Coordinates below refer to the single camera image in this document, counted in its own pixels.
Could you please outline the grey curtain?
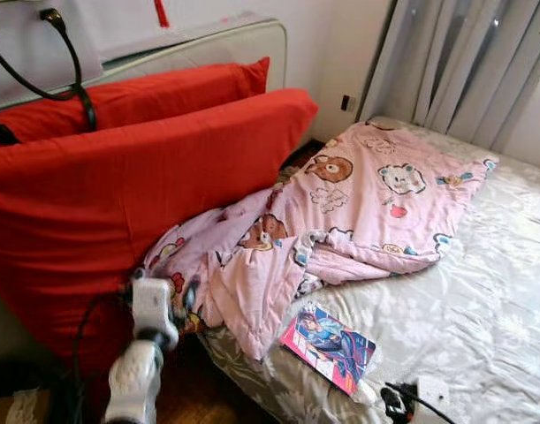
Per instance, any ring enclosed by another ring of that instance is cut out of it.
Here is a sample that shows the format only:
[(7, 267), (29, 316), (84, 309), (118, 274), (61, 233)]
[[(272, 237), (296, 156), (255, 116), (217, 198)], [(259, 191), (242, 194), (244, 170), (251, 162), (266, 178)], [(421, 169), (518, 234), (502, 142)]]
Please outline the grey curtain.
[(394, 0), (359, 120), (504, 153), (540, 84), (540, 0)]

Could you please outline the large red pillow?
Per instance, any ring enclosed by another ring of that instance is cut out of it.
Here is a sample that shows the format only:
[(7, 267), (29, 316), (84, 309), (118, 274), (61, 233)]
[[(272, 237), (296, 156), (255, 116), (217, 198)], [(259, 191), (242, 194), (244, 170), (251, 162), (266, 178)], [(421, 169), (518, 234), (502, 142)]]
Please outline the large red pillow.
[(272, 185), (314, 120), (279, 89), (185, 116), (0, 147), (0, 298), (67, 359), (87, 304), (165, 231)]

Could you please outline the beige padded headboard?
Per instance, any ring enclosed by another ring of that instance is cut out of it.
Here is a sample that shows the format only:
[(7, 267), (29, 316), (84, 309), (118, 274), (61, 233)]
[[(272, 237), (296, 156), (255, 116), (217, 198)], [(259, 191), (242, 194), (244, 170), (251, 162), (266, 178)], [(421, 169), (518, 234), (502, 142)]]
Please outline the beige padded headboard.
[[(251, 11), (170, 28), (161, 28), (154, 18), (83, 18), (78, 12), (65, 18), (85, 86), (263, 57), (270, 60), (270, 88), (285, 84), (285, 25)], [(0, 16), (0, 53), (40, 89), (59, 90), (75, 81), (64, 41), (39, 18)]]

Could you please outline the red hanging tassel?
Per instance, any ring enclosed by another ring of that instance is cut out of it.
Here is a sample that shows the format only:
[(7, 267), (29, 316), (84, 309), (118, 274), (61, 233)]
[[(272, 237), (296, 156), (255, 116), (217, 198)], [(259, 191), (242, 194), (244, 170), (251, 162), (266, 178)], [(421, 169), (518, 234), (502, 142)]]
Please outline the red hanging tassel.
[(164, 7), (164, 0), (153, 0), (154, 12), (156, 13), (157, 25), (161, 28), (170, 28), (170, 20), (167, 15), (167, 9)]

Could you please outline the colourful cartoon magazine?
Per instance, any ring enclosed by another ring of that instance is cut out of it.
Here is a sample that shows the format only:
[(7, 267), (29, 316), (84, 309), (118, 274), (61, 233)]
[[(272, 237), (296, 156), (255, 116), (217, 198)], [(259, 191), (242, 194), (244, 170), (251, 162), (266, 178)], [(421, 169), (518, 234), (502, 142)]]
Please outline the colourful cartoon magazine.
[(349, 397), (363, 378), (377, 344), (309, 302), (286, 324), (278, 342)]

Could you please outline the pink bear print quilt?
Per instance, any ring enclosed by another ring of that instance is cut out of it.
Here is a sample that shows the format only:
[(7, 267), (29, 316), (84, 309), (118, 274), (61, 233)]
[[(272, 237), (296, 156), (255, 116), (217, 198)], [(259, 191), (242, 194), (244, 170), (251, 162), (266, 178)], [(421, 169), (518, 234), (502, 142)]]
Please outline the pink bear print quilt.
[(201, 330), (228, 328), (260, 360), (298, 296), (439, 262), (497, 164), (444, 153), (408, 129), (351, 125), (286, 182), (173, 226), (141, 270), (200, 280)]

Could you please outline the flat red pillow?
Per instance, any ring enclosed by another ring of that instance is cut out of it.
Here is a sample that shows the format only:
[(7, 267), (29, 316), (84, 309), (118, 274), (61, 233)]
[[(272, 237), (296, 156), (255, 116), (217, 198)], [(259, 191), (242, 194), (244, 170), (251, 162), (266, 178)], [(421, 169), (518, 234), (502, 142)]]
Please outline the flat red pillow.
[[(249, 64), (211, 64), (88, 87), (96, 130), (148, 124), (262, 95), (267, 92), (271, 64), (270, 57), (262, 57)], [(0, 110), (0, 125), (15, 138), (0, 139), (0, 147), (89, 131), (87, 113), (79, 100), (38, 100)]]

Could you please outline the grey floral bed sheet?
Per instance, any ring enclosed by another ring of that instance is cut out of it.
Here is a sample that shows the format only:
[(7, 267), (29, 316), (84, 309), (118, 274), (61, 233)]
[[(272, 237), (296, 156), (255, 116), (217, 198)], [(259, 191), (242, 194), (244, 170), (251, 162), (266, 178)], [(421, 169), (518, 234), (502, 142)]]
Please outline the grey floral bed sheet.
[[(446, 383), (436, 403), (472, 424), (540, 423), (540, 167), (503, 158), (473, 198), (439, 265), (407, 277), (302, 296), (376, 337), (366, 383)], [(229, 330), (199, 336), (214, 364), (282, 423), (391, 424), (382, 401), (358, 403), (281, 344), (254, 362)]]

